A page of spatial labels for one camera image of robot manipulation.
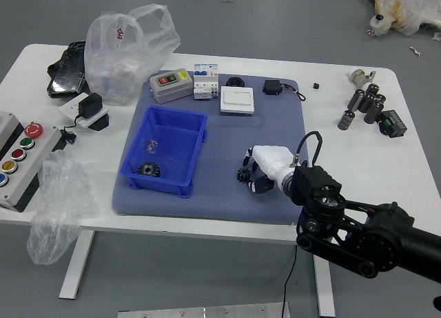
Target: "white table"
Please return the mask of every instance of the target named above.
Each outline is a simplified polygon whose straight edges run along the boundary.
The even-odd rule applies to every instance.
[[[26,47],[0,85],[1,110],[14,113],[25,125],[31,121],[51,123],[59,128],[71,125],[69,119],[58,111],[65,100],[51,99],[46,92],[50,80],[46,68],[57,61],[65,49],[65,46],[47,45]],[[173,54],[163,70],[191,69],[195,63],[217,63],[220,72],[229,74],[296,80],[300,91],[307,97],[302,104],[305,131],[318,130],[324,139],[317,164],[342,184],[343,196],[371,204],[397,201],[416,218],[416,228],[441,235],[441,199],[392,71],[361,67],[365,72],[377,72],[374,82],[387,98],[385,110],[396,110],[408,128],[404,137],[396,139],[380,135],[378,128],[365,124],[360,114],[347,131],[337,129],[337,123],[356,89],[349,80],[354,67]],[[318,90],[312,88],[314,82],[320,84]],[[100,132],[75,128],[78,139],[74,145],[65,148],[75,161],[84,165],[99,211],[96,216],[79,221],[83,232],[77,241],[60,297],[75,297],[95,230],[295,243],[295,226],[118,216],[111,207],[112,190],[135,107],[135,100],[123,106],[108,106],[108,128]],[[39,200],[37,192],[22,213],[0,210],[0,222],[28,225]],[[320,315],[332,316],[334,304],[329,266],[317,257],[315,263],[322,309]]]

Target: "black cable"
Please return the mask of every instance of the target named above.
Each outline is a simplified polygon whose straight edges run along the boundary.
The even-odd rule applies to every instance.
[[[290,92],[293,92],[294,94],[297,95],[298,99],[301,100],[302,102],[306,101],[306,97],[304,96],[304,94],[302,94],[301,92],[299,92],[297,89],[295,89],[293,86],[287,84],[287,83],[281,83],[280,84],[283,88],[288,89]]]
[[[299,145],[298,145],[298,147],[297,147],[297,151],[296,151],[296,153],[297,154],[300,154],[300,151],[302,150],[302,147],[303,147],[303,144],[304,144],[304,142],[306,141],[306,139],[308,138],[308,137],[310,137],[311,135],[315,135],[316,137],[317,137],[317,141],[318,141],[318,143],[317,143],[317,148],[316,148],[316,152],[314,153],[314,156],[312,157],[312,166],[314,166],[315,164],[316,164],[316,160],[317,160],[317,157],[318,157],[318,154],[319,154],[319,152],[320,152],[320,149],[322,148],[322,143],[323,143],[323,139],[322,139],[322,136],[320,135],[320,133],[318,132],[318,131],[312,131],[312,132],[309,132],[308,134],[306,134],[304,137],[303,137],[303,139],[302,139],[302,141],[300,141],[300,143],[299,143]]]
[[[285,287],[283,288],[282,318],[283,318],[283,315],[285,314],[285,304],[286,304],[286,301],[287,301],[287,284],[288,284],[289,278],[292,275],[292,271],[294,270],[294,266],[296,265],[296,261],[297,261],[297,245],[296,245],[296,251],[294,252],[294,262],[292,264],[291,271],[289,271],[288,278],[285,281]]]
[[[73,126],[64,126],[64,129],[60,130],[61,132],[61,138],[65,139],[68,143],[70,144],[74,144],[75,143],[75,139],[76,139],[76,135],[73,132],[68,132],[66,130],[66,128],[73,128],[76,127],[76,120],[81,117],[81,115],[78,115],[75,117],[74,119],[74,125]]]

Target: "black ring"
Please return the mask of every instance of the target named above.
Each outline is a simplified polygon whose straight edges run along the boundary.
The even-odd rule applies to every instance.
[[[239,77],[231,77],[227,81],[229,87],[245,87],[245,82]]]

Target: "black cylinder capacitor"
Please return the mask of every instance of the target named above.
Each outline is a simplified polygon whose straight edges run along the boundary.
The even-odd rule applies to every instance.
[[[353,121],[353,119],[355,117],[356,117],[356,114],[353,113],[352,111],[350,111],[350,110],[344,111],[342,118],[338,122],[338,125],[337,125],[338,129],[347,130],[350,127],[351,122]]]
[[[377,95],[378,91],[380,90],[380,87],[378,87],[378,85],[371,83],[367,88],[366,88],[366,95],[369,94],[373,94],[373,95]]]
[[[374,102],[374,100],[375,100],[374,94],[365,95],[364,99],[358,106],[358,111],[360,111],[361,113],[366,113],[371,107],[371,104]]]
[[[384,95],[377,94],[376,97],[377,97],[377,100],[378,100],[380,103],[383,103],[383,104],[385,103],[385,101],[386,101],[386,97],[385,97]]]
[[[375,123],[378,116],[380,116],[380,113],[383,111],[383,108],[384,104],[381,102],[372,103],[364,117],[365,123]]]
[[[351,101],[349,101],[349,104],[347,105],[347,109],[352,112],[356,111],[364,96],[365,91],[363,89],[357,89],[352,95]]]

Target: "blue plastic basket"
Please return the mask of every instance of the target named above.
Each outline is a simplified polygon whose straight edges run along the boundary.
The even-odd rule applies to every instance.
[[[192,177],[207,133],[205,113],[149,106],[121,166],[132,189],[170,192],[192,196]],[[155,163],[159,177],[138,174],[145,163]]]

